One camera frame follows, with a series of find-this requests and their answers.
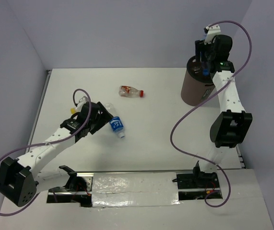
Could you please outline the blue label white cap bottle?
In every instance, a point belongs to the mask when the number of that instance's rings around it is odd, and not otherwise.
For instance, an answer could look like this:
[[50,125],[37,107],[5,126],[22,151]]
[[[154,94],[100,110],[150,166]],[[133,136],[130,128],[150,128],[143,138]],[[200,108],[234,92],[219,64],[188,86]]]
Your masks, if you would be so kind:
[[105,108],[113,116],[112,119],[109,121],[112,132],[115,133],[119,138],[125,138],[124,125],[118,115],[116,108],[111,103],[105,104]]

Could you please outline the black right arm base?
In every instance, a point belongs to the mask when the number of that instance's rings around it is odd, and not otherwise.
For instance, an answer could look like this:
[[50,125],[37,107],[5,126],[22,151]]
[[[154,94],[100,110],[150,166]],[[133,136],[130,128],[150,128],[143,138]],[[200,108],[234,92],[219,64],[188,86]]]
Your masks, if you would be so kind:
[[201,171],[199,161],[194,166],[192,173],[177,174],[172,182],[177,183],[178,189],[192,189],[192,188],[210,188],[219,187],[219,181],[216,172],[205,173]]

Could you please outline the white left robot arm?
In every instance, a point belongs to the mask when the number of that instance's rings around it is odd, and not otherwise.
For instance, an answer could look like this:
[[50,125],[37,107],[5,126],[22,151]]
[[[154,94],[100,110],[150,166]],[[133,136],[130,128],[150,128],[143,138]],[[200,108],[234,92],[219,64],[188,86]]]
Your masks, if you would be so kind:
[[61,152],[73,146],[87,134],[94,134],[113,118],[100,103],[86,102],[79,112],[64,120],[60,127],[41,146],[0,164],[0,193],[16,206],[23,207],[40,192],[54,187],[73,190],[78,182],[86,181],[66,165],[45,172],[43,168]]

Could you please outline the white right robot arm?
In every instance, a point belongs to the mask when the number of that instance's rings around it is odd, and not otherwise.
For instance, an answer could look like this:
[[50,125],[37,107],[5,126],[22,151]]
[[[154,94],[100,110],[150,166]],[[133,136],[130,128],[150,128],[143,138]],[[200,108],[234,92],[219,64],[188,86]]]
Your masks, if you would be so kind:
[[212,148],[198,162],[200,171],[192,175],[196,187],[208,183],[207,173],[216,171],[227,148],[235,148],[243,142],[252,122],[252,115],[245,111],[238,95],[234,65],[228,60],[232,45],[232,38],[223,34],[207,35],[204,40],[196,42],[196,58],[206,63],[220,105],[220,115],[210,128]]

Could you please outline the blue cap crushed water bottle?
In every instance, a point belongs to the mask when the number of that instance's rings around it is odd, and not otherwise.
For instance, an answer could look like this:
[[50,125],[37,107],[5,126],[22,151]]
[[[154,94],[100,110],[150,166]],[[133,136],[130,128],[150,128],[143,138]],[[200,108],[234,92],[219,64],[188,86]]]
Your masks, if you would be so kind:
[[208,61],[207,61],[207,58],[206,58],[206,56],[203,52],[200,52],[198,61],[201,64],[203,75],[204,76],[209,76],[210,72],[209,72],[209,69],[208,69]]

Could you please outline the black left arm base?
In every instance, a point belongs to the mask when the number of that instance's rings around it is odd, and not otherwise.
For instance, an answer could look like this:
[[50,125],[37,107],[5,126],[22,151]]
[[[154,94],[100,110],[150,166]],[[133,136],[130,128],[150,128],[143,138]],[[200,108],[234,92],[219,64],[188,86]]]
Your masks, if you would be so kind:
[[69,175],[69,179],[63,188],[70,193],[70,202],[79,203],[81,207],[92,207],[93,177],[79,176],[76,171],[65,165],[59,168]]

